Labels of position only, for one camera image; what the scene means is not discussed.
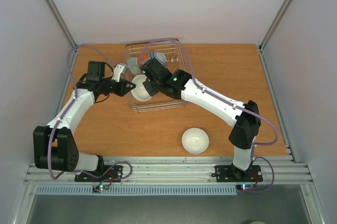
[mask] cable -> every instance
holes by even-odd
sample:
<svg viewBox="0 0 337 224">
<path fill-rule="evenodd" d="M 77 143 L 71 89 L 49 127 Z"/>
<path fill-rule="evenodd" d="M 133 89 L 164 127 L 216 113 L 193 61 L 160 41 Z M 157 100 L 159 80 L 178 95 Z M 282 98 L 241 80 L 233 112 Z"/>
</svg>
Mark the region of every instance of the cable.
<svg viewBox="0 0 337 224">
<path fill-rule="evenodd" d="M 108 172 L 107 174 L 111 176 L 110 184 L 108 185 L 109 187 L 112 184 L 112 181 L 114 181 L 115 177 L 110 172 Z"/>
<path fill-rule="evenodd" d="M 70 56 L 73 53 L 74 50 L 80 48 L 80 47 L 86 47 L 86 48 L 90 48 L 93 49 L 94 51 L 98 52 L 101 56 L 103 56 L 110 64 L 112 64 L 113 66 L 116 66 L 116 64 L 111 61 L 107 56 L 105 56 L 100 50 L 96 49 L 95 47 L 88 45 L 88 44 L 80 44 L 77 46 L 74 46 L 73 48 L 71 48 L 71 50 L 69 51 L 68 55 L 67 55 L 67 69 L 68 72 L 70 74 L 70 79 L 72 81 L 72 84 L 74 86 L 74 90 L 75 90 L 75 99 L 73 99 L 70 104 L 64 109 L 63 113 L 61 114 L 61 116 L 57 119 L 57 122 L 55 123 L 52 132 L 49 136 L 49 141 L 48 141 L 48 149 L 47 149 L 47 166 L 48 166 L 48 171 L 49 171 L 49 175 L 52 179 L 56 180 L 58 179 L 64 172 L 61 171 L 57 176 L 54 176 L 53 174 L 53 170 L 52 170 L 52 143 L 53 143 L 53 138 L 55 135 L 55 131 L 57 129 L 57 126 L 60 124 L 60 122 L 62 121 L 63 117 L 65 116 L 65 114 L 69 111 L 69 109 L 71 108 L 71 106 L 74 104 L 74 102 L 76 101 L 77 98 L 77 87 L 76 87 L 76 81 L 74 79 L 74 76 L 72 74 L 72 70 L 70 68 Z"/>
<path fill-rule="evenodd" d="M 227 104 L 227 105 L 229 105 L 229 106 L 231 106 L 231 107 L 234 107 L 234 104 L 232 104 L 231 102 L 229 102 L 229 101 L 223 99 L 222 97 L 220 97 L 220 96 L 218 96 L 218 95 L 212 93 L 211 91 L 208 91 L 207 89 L 205 89 L 205 88 L 203 88 L 203 87 L 201 87 L 201 86 L 199 85 L 199 83 L 196 81 L 195 76 L 194 76 L 194 70 L 193 70 L 193 67 L 192 67 L 192 61 L 191 61 L 191 58 L 190 58 L 189 54 L 187 53 L 187 51 L 185 50 L 185 48 L 184 48 L 179 42 L 177 42 L 177 41 L 175 41 L 175 40 L 163 38 L 163 39 L 156 39 L 156 40 L 153 40 L 153 41 L 149 42 L 149 43 L 143 48 L 143 51 L 142 51 L 142 53 L 141 53 L 141 55 L 140 55 L 140 65 L 142 65 L 142 62 L 143 62 L 143 55 L 144 55 L 146 49 L 149 48 L 152 44 L 158 43 L 158 42 L 171 42 L 171 43 L 177 44 L 177 45 L 180 47 L 180 49 L 183 51 L 183 53 L 185 54 L 185 56 L 186 56 L 186 58 L 187 58 L 187 61 L 189 62 L 189 66 L 190 66 L 190 71 L 191 71 L 193 83 L 194 83 L 200 90 L 202 90 L 203 92 L 205 92 L 205 93 L 211 95 L 213 98 L 216 98 L 216 99 L 218 99 L 218 100 L 224 102 L 225 104 Z M 245 109 L 245 108 L 242 108 L 242 107 L 239 107 L 239 106 L 235 106 L 235 108 L 237 108 L 237 109 L 239 109 L 239 110 L 241 110 L 241 111 L 243 111 L 243 112 L 246 112 L 247 114 L 253 115 L 253 116 L 255 116 L 255 117 L 257 117 L 257 118 L 259 118 L 259 119 L 261 119 L 261 120 L 263 120 L 263 121 L 265 121 L 265 122 L 266 122 L 269 126 L 271 126 L 272 129 L 274 130 L 274 132 L 275 132 L 275 139 L 274 139 L 272 142 L 255 142 L 254 144 L 256 144 L 256 145 L 264 145 L 264 146 L 268 146 L 268 145 L 273 145 L 273 144 L 276 144 L 276 143 L 277 143 L 277 141 L 279 140 L 279 132 L 277 131 L 276 127 L 275 127 L 275 126 L 274 126 L 268 119 L 266 119 L 265 117 L 263 117 L 263 116 L 261 116 L 261 115 L 259 115 L 259 114 L 254 113 L 254 112 L 252 112 L 252 111 L 249 111 L 249 110 L 247 110 L 247 109 Z"/>
<path fill-rule="evenodd" d="M 255 184 L 254 184 L 254 186 L 253 186 L 253 188 L 255 188 L 258 184 L 259 184 L 259 179 L 257 178 L 257 176 L 254 174 L 254 173 L 252 173 L 252 172 L 250 172 L 249 173 L 251 176 L 253 176 L 253 178 L 255 178 Z"/>
<path fill-rule="evenodd" d="M 105 99 L 102 99 L 102 100 L 100 100 L 100 101 L 95 101 L 94 104 L 104 102 L 104 101 L 106 101 L 107 99 L 109 99 L 109 97 L 110 97 L 110 94 L 108 94 L 107 97 L 106 97 Z"/>
<path fill-rule="evenodd" d="M 265 189 L 263 189 L 263 190 L 261 190 L 261 191 L 252 191 L 252 190 L 239 190 L 239 191 L 243 191 L 243 192 L 251 192 L 252 194 L 261 194 L 261 193 L 266 192 L 266 191 L 268 191 L 268 190 L 270 190 L 270 189 L 272 188 L 272 186 L 273 186 L 273 184 L 274 184 L 274 182 L 275 182 L 275 172 L 274 172 L 273 166 L 272 166 L 271 163 L 270 163 L 267 159 L 265 159 L 264 157 L 255 157 L 255 159 L 254 159 L 253 161 L 256 161 L 257 159 L 263 159 L 263 160 L 265 160 L 265 161 L 267 162 L 267 164 L 270 166 L 270 169 L 272 170 L 272 176 L 273 176 L 271 183 L 268 185 L 267 188 L 265 188 Z"/>
<path fill-rule="evenodd" d="M 114 168 L 116 165 L 119 165 L 119 164 L 126 164 L 126 165 L 128 165 L 130 167 L 130 172 L 126 176 L 124 176 L 122 178 L 115 178 L 115 180 L 122 180 L 122 179 L 125 179 L 125 178 L 128 178 L 129 176 L 131 176 L 132 171 L 133 171 L 133 167 L 132 167 L 131 163 L 129 163 L 128 161 L 119 161 L 119 162 L 114 163 L 101 176 L 93 175 L 90 172 L 85 171 L 85 170 L 82 170 L 82 173 L 87 174 L 87 175 L 89 175 L 89 176 L 91 176 L 93 178 L 102 178 L 103 176 L 105 176 L 105 174 L 107 174 L 109 172 L 109 170 L 111 170 L 112 168 Z"/>
</svg>

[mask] aluminum frame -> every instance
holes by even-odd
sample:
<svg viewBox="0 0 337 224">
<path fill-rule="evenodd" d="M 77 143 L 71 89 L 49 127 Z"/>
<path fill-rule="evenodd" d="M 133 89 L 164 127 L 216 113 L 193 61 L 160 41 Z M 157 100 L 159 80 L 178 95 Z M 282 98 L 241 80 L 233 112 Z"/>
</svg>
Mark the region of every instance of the aluminum frame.
<svg viewBox="0 0 337 224">
<path fill-rule="evenodd" d="M 59 22 L 70 44 L 75 45 L 66 24 L 64 23 L 60 13 L 57 10 L 53 0 L 46 0 L 49 4 L 55 18 Z M 306 164 L 296 162 L 296 150 L 291 144 L 284 121 L 277 102 L 276 93 L 269 75 L 269 70 L 265 62 L 263 48 L 268 42 L 270 36 L 276 29 L 283 14 L 287 10 L 292 0 L 284 0 L 278 14 L 276 15 L 270 29 L 268 30 L 262 44 L 258 47 L 261 63 L 265 72 L 266 80 L 271 92 L 275 111 L 281 127 L 287 156 L 267 157 L 275 168 L 275 183 L 276 184 L 297 184 L 301 185 L 303 197 L 308 209 L 312 223 L 327 223 L 322 205 L 319 201 L 317 191 L 312 181 L 310 171 Z M 78 50 L 74 53 L 71 66 L 73 67 L 78 55 Z M 59 103 L 55 114 L 61 109 L 66 90 L 68 87 L 69 77 L 65 78 L 62 92 L 59 97 Z M 231 157 L 105 157 L 106 164 L 113 164 L 119 160 L 127 160 L 134 166 L 133 174 L 125 181 L 119 184 L 125 185 L 218 185 L 215 178 L 210 174 L 214 171 L 215 165 L 228 165 L 231 163 Z M 270 168 L 263 161 L 256 161 L 256 164 L 261 165 L 265 181 L 261 184 L 268 184 L 271 180 Z M 16 208 L 11 223 L 19 224 L 26 223 L 33 204 L 39 185 L 79 185 L 82 183 L 74 182 L 74 173 L 66 172 L 57 181 L 50 180 L 48 171 L 40 170 L 34 164 L 29 166 Z"/>
</svg>

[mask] metal bar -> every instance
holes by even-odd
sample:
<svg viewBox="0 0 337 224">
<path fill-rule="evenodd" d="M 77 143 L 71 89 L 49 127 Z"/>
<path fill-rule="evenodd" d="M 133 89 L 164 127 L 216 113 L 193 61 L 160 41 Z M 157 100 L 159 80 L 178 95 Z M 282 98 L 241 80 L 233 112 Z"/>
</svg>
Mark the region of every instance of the metal bar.
<svg viewBox="0 0 337 224">
<path fill-rule="evenodd" d="M 326 216 L 318 198 L 315 185 L 301 185 L 301 190 L 311 222 L 317 224 L 326 224 Z"/>
<path fill-rule="evenodd" d="M 194 157 L 111 157 L 112 160 L 105 162 L 106 165 L 116 161 L 126 160 L 133 166 L 133 173 L 127 179 L 121 181 L 123 185 L 217 185 L 216 179 L 211 176 L 215 165 L 230 165 L 232 158 L 194 158 Z M 276 184 L 313 184 L 309 169 L 306 164 L 296 164 L 290 160 L 276 157 L 268 158 L 274 167 Z M 270 183 L 272 174 L 267 163 L 256 161 L 261 166 L 264 177 L 262 185 Z M 130 168 L 123 165 L 123 173 L 127 174 Z M 45 185 L 80 185 L 74 182 L 74 173 L 66 172 L 58 180 L 51 180 L 47 170 L 37 169 L 33 164 L 25 181 L 32 184 Z"/>
<path fill-rule="evenodd" d="M 148 50 L 146 50 L 145 52 L 149 52 L 149 51 L 151 51 L 151 49 L 153 48 L 154 46 L 150 46 L 149 48 L 148 48 Z M 160 52 L 161 50 L 163 50 L 163 51 L 166 51 L 167 50 L 167 48 L 162 48 L 162 49 L 157 49 L 156 48 L 156 51 L 158 52 Z M 172 49 L 172 52 L 178 52 L 178 48 L 173 48 Z M 163 52 L 163 54 L 171 54 L 172 52 Z M 129 54 L 139 54 L 140 52 L 129 52 Z"/>
<path fill-rule="evenodd" d="M 61 29 L 63 30 L 64 34 L 67 36 L 69 43 L 71 44 L 72 47 L 74 47 L 76 45 L 75 40 L 73 38 L 73 36 L 71 35 L 69 29 L 67 28 L 65 22 L 62 19 L 61 14 L 59 13 L 55 3 L 53 0 L 46 0 L 49 7 L 51 8 L 55 18 L 57 19 L 57 22 L 59 23 L 59 25 L 61 26 Z"/>
<path fill-rule="evenodd" d="M 19 196 L 19 204 L 16 206 L 15 214 L 11 224 L 26 224 L 32 208 L 37 186 L 34 184 L 23 184 Z"/>
<path fill-rule="evenodd" d="M 175 105 L 179 105 L 180 102 L 179 101 L 171 101 L 171 102 L 168 102 L 166 104 L 175 106 Z M 154 105 L 148 104 L 148 105 L 139 106 L 139 109 L 147 109 L 147 108 L 161 107 L 161 106 L 162 106 L 162 104 L 154 104 Z"/>
<path fill-rule="evenodd" d="M 132 108 L 135 112 L 147 112 L 147 111 L 156 111 L 156 110 L 162 110 L 162 109 L 168 109 L 168 108 L 175 108 L 175 107 L 185 107 L 186 104 L 177 104 L 172 106 L 167 105 L 161 105 L 159 107 L 153 107 L 153 108 Z"/>
<path fill-rule="evenodd" d="M 74 69 L 74 66 L 75 66 L 76 59 L 78 57 L 79 51 L 80 51 L 80 49 L 78 48 L 78 49 L 76 49 L 73 52 L 73 56 L 71 57 L 71 61 L 70 61 L 70 69 L 71 69 L 71 71 Z M 57 105 L 55 107 L 54 113 L 52 114 L 53 118 L 55 117 L 55 115 L 58 114 L 59 111 L 61 111 L 61 109 L 63 107 L 63 103 L 64 103 L 65 96 L 67 94 L 69 82 L 70 82 L 70 74 L 67 72 L 66 76 L 64 78 L 62 87 L 61 87 L 60 95 L 59 95 L 58 100 L 57 100 Z"/>
<path fill-rule="evenodd" d="M 37 195 L 81 196 L 167 196 L 167 195 L 236 195 L 234 185 L 113 185 L 94 192 L 91 185 L 39 185 Z"/>
<path fill-rule="evenodd" d="M 270 72 L 269 72 L 269 69 L 268 69 L 268 65 L 267 65 L 267 62 L 266 62 L 266 59 L 265 59 L 266 57 L 265 57 L 264 50 L 258 49 L 258 51 L 259 51 L 261 64 L 262 64 L 262 67 L 263 67 L 263 70 L 264 70 L 265 78 L 266 78 L 267 84 L 269 86 L 270 95 L 272 96 L 276 116 L 277 116 L 277 119 L 279 120 L 279 125 L 280 125 L 280 129 L 281 129 L 281 133 L 282 133 L 282 136 L 283 136 L 284 143 L 286 145 L 289 145 L 293 160 L 297 161 L 298 158 L 299 158 L 299 154 L 296 150 L 295 144 L 292 144 L 291 140 L 289 139 L 289 134 L 288 134 L 287 129 L 285 127 L 285 122 L 284 122 L 284 119 L 283 119 L 283 116 L 282 116 L 282 113 L 281 113 L 280 104 L 279 104 L 279 101 L 277 100 L 276 91 L 275 91 L 275 88 L 274 88 L 274 85 L 273 85 L 273 82 L 272 82 L 272 78 L 270 76 Z"/>
<path fill-rule="evenodd" d="M 277 28 L 277 25 L 280 23 L 280 20 L 282 19 L 284 13 L 288 9 L 291 2 L 292 2 L 292 0 L 284 0 L 284 2 L 282 3 L 282 6 L 281 6 L 280 10 L 278 11 L 278 13 L 277 13 L 275 19 L 273 20 L 269 30 L 267 31 L 267 34 L 264 36 L 264 38 L 262 40 L 262 43 L 260 45 L 261 49 L 265 48 L 269 38 L 271 37 L 271 35 L 275 31 L 275 29 Z"/>
</svg>

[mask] white bowl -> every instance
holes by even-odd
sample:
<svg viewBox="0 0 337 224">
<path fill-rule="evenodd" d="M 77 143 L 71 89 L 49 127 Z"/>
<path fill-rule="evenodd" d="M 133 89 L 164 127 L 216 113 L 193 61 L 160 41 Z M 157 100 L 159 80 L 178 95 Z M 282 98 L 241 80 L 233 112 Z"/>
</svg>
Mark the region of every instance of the white bowl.
<svg viewBox="0 0 337 224">
<path fill-rule="evenodd" d="M 136 88 L 131 90 L 132 96 L 139 101 L 147 101 L 151 99 L 151 96 L 148 94 L 145 89 L 143 82 L 146 81 L 145 75 L 138 75 L 132 79 L 132 83 L 136 84 Z"/>
<path fill-rule="evenodd" d="M 137 57 L 130 57 L 126 63 L 133 75 L 137 76 L 142 74 L 142 71 L 139 69 L 137 64 Z"/>
<path fill-rule="evenodd" d="M 189 153 L 200 154 L 208 148 L 210 140 L 202 129 L 190 128 L 183 134 L 182 143 Z"/>
</svg>

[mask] gray floor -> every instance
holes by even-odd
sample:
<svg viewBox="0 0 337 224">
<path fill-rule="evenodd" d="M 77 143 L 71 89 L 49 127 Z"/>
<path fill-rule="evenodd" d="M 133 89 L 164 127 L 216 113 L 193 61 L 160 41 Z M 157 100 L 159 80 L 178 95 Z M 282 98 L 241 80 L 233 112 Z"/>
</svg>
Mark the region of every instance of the gray floor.
<svg viewBox="0 0 337 224">
<path fill-rule="evenodd" d="M 310 223 L 300 186 L 237 196 L 36 196 L 31 224 Z"/>
</svg>

